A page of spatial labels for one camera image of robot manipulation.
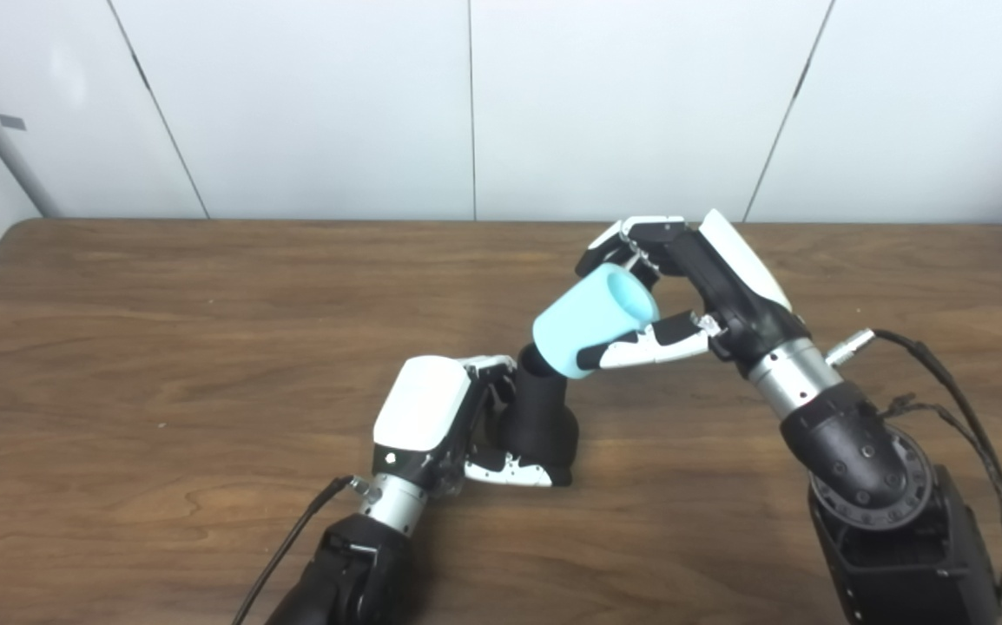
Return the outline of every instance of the wooden table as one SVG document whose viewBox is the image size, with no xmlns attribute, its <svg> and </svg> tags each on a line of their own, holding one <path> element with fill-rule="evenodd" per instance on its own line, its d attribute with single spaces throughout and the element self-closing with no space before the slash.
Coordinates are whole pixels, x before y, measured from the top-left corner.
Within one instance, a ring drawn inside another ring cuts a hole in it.
<svg viewBox="0 0 1002 625">
<path fill-rule="evenodd" d="M 369 470 L 403 361 L 514 354 L 603 224 L 34 220 L 0 244 L 0 624 L 218 625 L 332 476 Z M 1002 455 L 1002 226 L 743 225 L 824 349 L 933 346 Z M 695 305 L 685 282 L 663 309 Z M 899 349 L 875 399 L 948 401 Z M 466 484 L 415 537 L 416 622 L 840 624 L 806 476 L 708 356 L 595 374 L 564 490 Z M 996 501 L 934 417 L 999 553 Z M 272 579 L 262 622 L 342 495 Z"/>
</svg>

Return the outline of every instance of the blue cylinder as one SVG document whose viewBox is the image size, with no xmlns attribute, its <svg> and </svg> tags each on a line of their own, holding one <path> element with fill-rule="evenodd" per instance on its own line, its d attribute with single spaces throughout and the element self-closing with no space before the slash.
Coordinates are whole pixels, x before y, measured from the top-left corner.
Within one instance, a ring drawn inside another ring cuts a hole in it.
<svg viewBox="0 0 1002 625">
<path fill-rule="evenodd" d="M 543 359 L 569 379 L 591 372 L 577 367 L 577 353 L 640 331 L 659 320 L 655 297 L 628 269 L 605 263 L 569 288 L 532 324 Z"/>
</svg>

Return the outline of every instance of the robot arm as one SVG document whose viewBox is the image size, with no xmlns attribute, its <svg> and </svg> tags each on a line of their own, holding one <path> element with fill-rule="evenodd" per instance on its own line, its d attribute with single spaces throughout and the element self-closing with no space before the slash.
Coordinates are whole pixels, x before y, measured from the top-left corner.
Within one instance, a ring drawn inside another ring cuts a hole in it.
<svg viewBox="0 0 1002 625">
<path fill-rule="evenodd" d="M 949 472 L 888 427 L 837 371 L 876 333 L 858 333 L 823 356 L 775 277 L 715 211 L 696 230 L 678 217 L 617 221 L 585 250 L 576 273 L 586 276 L 602 262 L 624 266 L 648 288 L 660 276 L 687 277 L 704 314 L 682 312 L 588 346 L 577 367 L 664 363 L 706 351 L 732 362 L 810 470 L 811 518 L 852 625 L 998 620 L 1002 584 Z M 985 464 L 997 482 L 1001 471 L 991 459 Z"/>
<path fill-rule="evenodd" d="M 458 494 L 463 479 L 493 484 L 561 486 L 565 467 L 524 462 L 512 451 L 473 442 L 486 419 L 493 427 L 520 430 L 524 415 L 514 384 L 524 381 L 525 403 L 560 409 L 565 380 L 539 381 L 517 371 L 508 356 L 461 361 L 419 356 L 405 363 L 374 424 L 373 480 L 350 479 L 362 502 L 356 514 L 332 524 L 298 584 L 267 625 L 363 625 L 397 620 L 413 566 L 411 537 L 430 499 Z M 577 431 L 573 432 L 576 445 Z M 334 486 L 342 488 L 347 479 Z M 315 513 L 310 507 L 310 518 Z M 272 567 L 303 528 L 298 524 L 239 610 L 241 622 Z"/>
</svg>

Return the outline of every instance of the cable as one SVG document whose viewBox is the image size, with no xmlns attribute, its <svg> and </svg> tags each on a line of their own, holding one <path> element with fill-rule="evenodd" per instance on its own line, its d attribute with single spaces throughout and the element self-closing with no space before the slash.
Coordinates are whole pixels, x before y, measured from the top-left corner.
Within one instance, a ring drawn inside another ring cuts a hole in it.
<svg viewBox="0 0 1002 625">
<path fill-rule="evenodd" d="M 965 432 L 965 428 L 960 422 L 953 417 L 951 413 L 945 411 L 945 408 L 941 407 L 938 411 L 938 415 L 941 416 L 943 420 L 946 420 L 951 427 L 956 428 L 956 430 L 965 436 L 969 444 L 973 445 L 974 450 L 980 456 L 980 460 L 984 463 L 985 470 L 988 472 L 988 476 L 991 479 L 991 484 L 996 490 L 996 494 L 999 496 L 1000 507 L 1002 508 L 1002 466 L 999 464 L 999 458 L 994 451 L 994 446 L 991 445 L 991 440 L 988 439 L 986 431 L 984 430 L 984 424 L 980 423 L 979 417 L 976 415 L 976 411 L 973 409 L 970 401 L 965 397 L 960 387 L 957 385 L 957 381 L 953 379 L 953 374 L 950 374 L 945 365 L 938 361 L 937 356 L 927 348 L 926 344 L 921 342 L 911 341 L 905 336 L 899 336 L 899 334 L 882 331 L 881 329 L 874 329 L 875 336 L 882 338 L 883 341 L 899 345 L 904 348 L 910 355 L 921 365 L 923 368 L 933 374 L 934 379 L 937 379 L 941 386 L 949 392 L 949 395 L 953 397 L 956 401 L 957 407 L 960 407 L 961 414 L 965 416 L 965 421 L 968 424 L 968 428 L 971 431 L 972 436 L 968 436 Z M 1002 604 L 1002 578 L 999 583 L 999 601 Z"/>
<path fill-rule="evenodd" d="M 277 553 L 270 559 L 270 563 L 266 565 L 266 569 L 263 570 L 262 575 L 259 575 L 258 579 L 255 579 L 255 585 L 250 586 L 250 592 L 246 593 L 246 598 L 242 600 L 242 605 L 238 606 L 238 612 L 235 613 L 234 621 L 231 621 L 231 625 L 240 625 L 240 622 L 245 620 L 246 613 L 250 612 L 250 606 L 255 605 L 258 594 L 263 592 L 263 586 L 266 586 L 270 575 L 274 574 L 274 570 L 282 562 L 284 555 L 290 551 L 290 547 L 296 542 L 296 538 L 300 537 L 300 533 L 304 531 L 304 526 L 308 525 L 308 522 L 320 511 L 320 508 L 323 508 L 324 504 L 330 502 L 335 495 L 339 494 L 339 491 L 346 488 L 352 479 L 355 479 L 355 476 L 345 475 L 342 478 L 332 479 L 331 484 L 328 484 L 322 493 L 317 495 L 315 499 L 312 499 L 312 503 L 308 505 L 304 514 L 300 515 L 300 518 L 296 520 L 294 529 L 290 530 L 290 534 L 284 539 L 282 546 L 278 547 Z"/>
</svg>

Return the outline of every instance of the silver connector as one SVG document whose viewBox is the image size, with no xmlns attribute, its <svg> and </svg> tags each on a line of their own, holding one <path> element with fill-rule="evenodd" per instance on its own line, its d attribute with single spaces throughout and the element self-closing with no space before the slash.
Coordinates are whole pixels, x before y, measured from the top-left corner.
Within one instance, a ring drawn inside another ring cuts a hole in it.
<svg viewBox="0 0 1002 625">
<path fill-rule="evenodd" d="M 747 381 L 756 385 L 772 411 L 784 420 L 844 380 L 826 364 L 814 343 L 808 338 L 797 338 L 768 353 L 747 373 Z"/>
<path fill-rule="evenodd" d="M 834 369 L 840 368 L 843 364 L 851 361 L 852 357 L 856 356 L 862 349 L 871 345 L 873 341 L 875 341 L 875 333 L 871 332 L 871 329 L 863 329 L 839 343 L 837 348 L 831 349 L 830 353 L 826 354 L 826 364 Z"/>
<path fill-rule="evenodd" d="M 359 498 L 366 499 L 367 503 L 370 504 L 378 503 L 378 499 L 381 499 L 381 488 L 371 485 L 359 475 L 355 475 L 351 479 L 351 490 L 358 493 Z"/>
<path fill-rule="evenodd" d="M 374 476 L 373 488 L 378 488 L 381 498 L 373 504 L 362 502 L 359 514 L 386 524 L 406 537 L 412 537 L 420 514 L 428 504 L 428 494 L 409 480 L 386 472 L 379 472 Z"/>
</svg>

